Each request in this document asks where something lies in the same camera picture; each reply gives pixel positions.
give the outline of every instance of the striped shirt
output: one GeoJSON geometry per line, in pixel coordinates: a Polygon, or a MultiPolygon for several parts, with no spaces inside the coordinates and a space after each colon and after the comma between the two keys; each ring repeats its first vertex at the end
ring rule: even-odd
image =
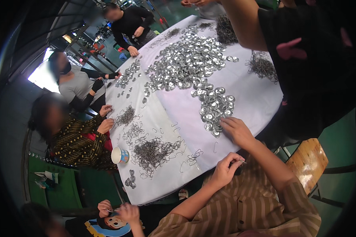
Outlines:
{"type": "Polygon", "coordinates": [[[250,157],[243,172],[216,192],[192,221],[177,214],[165,216],[149,237],[229,236],[246,230],[270,235],[301,232],[316,236],[321,219],[299,182],[277,193],[260,165],[250,157]]]}

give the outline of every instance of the gray shirt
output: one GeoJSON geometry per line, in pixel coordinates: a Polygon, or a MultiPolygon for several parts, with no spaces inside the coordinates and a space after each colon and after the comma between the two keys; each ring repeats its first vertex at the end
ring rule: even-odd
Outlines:
{"type": "Polygon", "coordinates": [[[216,20],[223,13],[225,13],[223,5],[217,2],[210,2],[199,8],[200,17],[208,20],[216,20]]]}
{"type": "MultiPolygon", "coordinates": [[[[63,95],[68,103],[71,103],[72,99],[77,96],[80,100],[84,100],[90,92],[94,81],[91,81],[87,73],[82,72],[81,67],[71,65],[71,71],[74,73],[74,78],[68,82],[60,83],[59,91],[63,95]]],[[[90,105],[92,105],[99,97],[105,94],[105,86],[102,86],[94,95],[94,99],[90,105]]]]}

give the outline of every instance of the cup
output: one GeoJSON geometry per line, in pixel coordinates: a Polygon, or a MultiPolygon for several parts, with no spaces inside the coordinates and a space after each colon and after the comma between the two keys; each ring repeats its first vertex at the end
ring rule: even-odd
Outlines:
{"type": "Polygon", "coordinates": [[[129,152],[127,150],[115,147],[112,149],[111,159],[114,164],[126,164],[129,161],[129,152]]]}

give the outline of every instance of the black and yellow patterned jacket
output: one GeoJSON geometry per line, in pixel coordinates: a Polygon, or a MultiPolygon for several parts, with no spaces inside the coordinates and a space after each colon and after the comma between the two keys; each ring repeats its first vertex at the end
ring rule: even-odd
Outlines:
{"type": "Polygon", "coordinates": [[[115,169],[111,161],[111,152],[104,148],[105,134],[97,132],[97,127],[105,117],[100,114],[88,121],[69,117],[66,125],[54,136],[52,151],[61,163],[77,166],[90,166],[96,169],[115,169]],[[81,134],[95,134],[91,140],[81,134]]]}

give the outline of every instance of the white tablecloth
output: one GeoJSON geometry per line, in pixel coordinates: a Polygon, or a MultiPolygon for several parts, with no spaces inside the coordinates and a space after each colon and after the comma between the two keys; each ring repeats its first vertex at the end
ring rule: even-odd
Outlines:
{"type": "MultiPolygon", "coordinates": [[[[120,67],[120,71],[124,72],[134,60],[134,58],[128,59],[120,67]]],[[[126,89],[117,88],[114,85],[107,88],[105,100],[106,103],[111,104],[114,109],[107,115],[107,117],[116,119],[118,115],[124,113],[122,110],[126,110],[126,108],[131,105],[135,109],[135,115],[137,117],[135,117],[130,124],[134,122],[140,126],[142,123],[141,128],[145,130],[139,137],[146,136],[147,140],[162,137],[161,140],[163,142],[171,143],[183,140],[180,137],[179,129],[175,129],[176,127],[170,121],[158,100],[156,93],[152,93],[150,97],[148,97],[146,104],[142,103],[144,97],[144,84],[148,81],[146,75],[142,70],[139,70],[134,77],[136,77],[137,80],[135,82],[130,80],[126,89]],[[124,94],[118,98],[117,95],[122,91],[124,91],[124,94]]],[[[123,139],[123,135],[129,129],[129,126],[124,125],[113,128],[110,130],[110,138],[113,147],[118,146],[121,149],[126,149],[131,154],[130,161],[127,164],[118,164],[118,168],[129,201],[133,205],[143,205],[164,197],[203,173],[197,166],[196,161],[189,160],[189,157],[192,154],[183,140],[181,147],[169,156],[170,160],[167,163],[164,163],[162,167],[156,169],[153,178],[147,178],[143,169],[135,162],[135,157],[133,155],[134,145],[130,146],[129,143],[127,143],[131,141],[134,144],[137,138],[131,140],[123,139]],[[125,180],[130,177],[130,169],[135,171],[135,183],[137,186],[135,189],[125,186],[124,183],[125,180]]]]}
{"type": "MultiPolygon", "coordinates": [[[[170,29],[186,29],[188,25],[204,23],[215,23],[215,21],[201,19],[197,16],[189,16],[182,21],[171,26],[170,29]]],[[[153,42],[163,37],[168,30],[148,42],[139,52],[142,55],[141,67],[143,70],[155,61],[159,55],[171,42],[179,40],[181,34],[173,37],[168,42],[155,45],[153,42]]],[[[198,36],[216,37],[214,30],[206,29],[199,32],[198,36]]],[[[257,75],[248,73],[248,67],[245,65],[247,59],[251,57],[251,50],[242,48],[235,44],[228,46],[223,52],[224,55],[236,56],[239,62],[226,61],[227,66],[215,71],[208,77],[208,82],[216,87],[224,87],[226,95],[233,95],[236,98],[233,116],[242,119],[252,134],[256,136],[270,122],[277,112],[281,100],[282,91],[279,85],[266,78],[258,78],[257,75]]],[[[159,101],[165,108],[169,118],[176,127],[180,128],[180,134],[185,139],[187,147],[194,154],[197,150],[203,151],[203,154],[197,158],[200,169],[205,172],[214,166],[217,162],[225,157],[229,152],[236,152],[239,148],[232,144],[232,141],[222,133],[220,138],[215,138],[210,132],[204,129],[205,123],[200,119],[200,101],[198,97],[193,98],[190,94],[193,89],[179,89],[176,87],[173,91],[156,91],[159,101]]]]}
{"type": "MultiPolygon", "coordinates": [[[[173,28],[185,29],[188,25],[202,22],[214,22],[204,20],[197,16],[189,16],[173,28]]],[[[225,157],[229,152],[236,152],[239,148],[232,144],[229,137],[222,133],[220,138],[215,138],[210,132],[204,129],[204,123],[200,119],[200,101],[191,97],[192,89],[179,89],[176,87],[173,91],[156,91],[148,97],[148,102],[144,107],[142,99],[144,97],[144,84],[148,81],[144,70],[148,65],[155,61],[159,51],[166,47],[170,42],[179,40],[180,35],[170,39],[163,45],[150,46],[163,37],[168,30],[164,31],[152,41],[147,43],[139,50],[141,58],[141,70],[136,73],[137,80],[130,81],[126,89],[111,86],[106,91],[106,101],[112,104],[114,112],[109,117],[116,118],[117,114],[122,114],[121,110],[132,103],[136,109],[135,114],[142,117],[136,117],[134,122],[142,121],[143,129],[147,139],[153,139],[156,136],[161,137],[165,142],[176,142],[183,139],[180,149],[171,154],[171,160],[157,168],[153,178],[146,178],[143,170],[134,162],[134,156],[131,155],[131,161],[128,164],[119,164],[121,179],[124,181],[129,178],[129,170],[133,169],[136,174],[135,189],[125,187],[129,200],[134,205],[142,205],[148,202],[164,197],[182,187],[185,183],[213,168],[219,160],[225,157]],[[117,98],[117,94],[124,91],[124,95],[117,98]],[[192,154],[196,154],[197,159],[189,159],[192,154]]],[[[199,32],[199,35],[216,37],[216,33],[211,30],[199,32]]],[[[249,127],[253,135],[261,132],[270,122],[273,115],[279,108],[282,100],[282,92],[279,85],[275,85],[266,78],[260,79],[254,74],[249,74],[245,61],[251,57],[251,51],[244,49],[238,44],[229,46],[224,52],[225,55],[236,56],[239,62],[226,62],[227,66],[221,71],[215,71],[208,78],[208,82],[214,84],[214,87],[224,87],[226,95],[233,95],[236,98],[233,116],[241,118],[249,127]]],[[[134,61],[134,58],[128,59],[121,67],[121,72],[134,61]]],[[[110,138],[113,147],[127,149],[131,153],[133,148],[124,140],[123,134],[129,127],[120,126],[110,131],[110,138]]]]}

